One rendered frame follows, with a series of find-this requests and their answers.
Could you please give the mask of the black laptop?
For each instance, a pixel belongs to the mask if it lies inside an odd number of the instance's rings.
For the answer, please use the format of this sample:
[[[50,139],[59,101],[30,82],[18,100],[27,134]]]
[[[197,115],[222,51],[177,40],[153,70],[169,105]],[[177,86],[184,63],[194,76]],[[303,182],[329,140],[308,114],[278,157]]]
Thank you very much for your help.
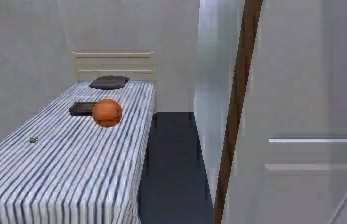
[[[71,116],[91,116],[95,102],[75,102],[69,108]]]

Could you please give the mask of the orange basketball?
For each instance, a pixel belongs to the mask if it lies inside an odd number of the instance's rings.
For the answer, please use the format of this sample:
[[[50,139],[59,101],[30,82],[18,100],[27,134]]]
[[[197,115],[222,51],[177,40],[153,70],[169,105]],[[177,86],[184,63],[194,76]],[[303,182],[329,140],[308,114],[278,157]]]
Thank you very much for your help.
[[[92,118],[101,127],[113,127],[122,118],[122,107],[112,99],[103,99],[92,108]]]

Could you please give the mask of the dark grey pillow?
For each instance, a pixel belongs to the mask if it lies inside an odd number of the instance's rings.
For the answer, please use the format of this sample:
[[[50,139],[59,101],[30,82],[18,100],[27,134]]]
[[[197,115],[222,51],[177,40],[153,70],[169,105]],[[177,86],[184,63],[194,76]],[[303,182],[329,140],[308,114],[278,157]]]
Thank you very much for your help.
[[[114,90],[123,88],[128,81],[129,78],[125,76],[102,76],[95,79],[89,87],[101,90]]]

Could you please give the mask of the striped bed with wooden headboard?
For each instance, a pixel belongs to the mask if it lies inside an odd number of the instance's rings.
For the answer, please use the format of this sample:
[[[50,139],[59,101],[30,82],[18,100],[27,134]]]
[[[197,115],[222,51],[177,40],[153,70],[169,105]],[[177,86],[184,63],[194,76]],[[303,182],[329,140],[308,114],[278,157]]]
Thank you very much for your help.
[[[156,98],[152,56],[72,55],[76,84],[0,142],[0,224],[141,224],[137,197]],[[109,75],[129,81],[89,87]],[[75,102],[103,99],[122,107],[113,127],[69,114]]]

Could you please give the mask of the white cabinet with shelves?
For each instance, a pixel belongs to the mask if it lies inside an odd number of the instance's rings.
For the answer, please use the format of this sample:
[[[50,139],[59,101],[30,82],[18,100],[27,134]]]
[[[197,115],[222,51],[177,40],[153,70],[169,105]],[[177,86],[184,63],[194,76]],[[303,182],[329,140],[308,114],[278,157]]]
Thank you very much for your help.
[[[264,167],[290,174],[327,174],[330,177],[335,224],[347,206],[347,138],[270,138]]]

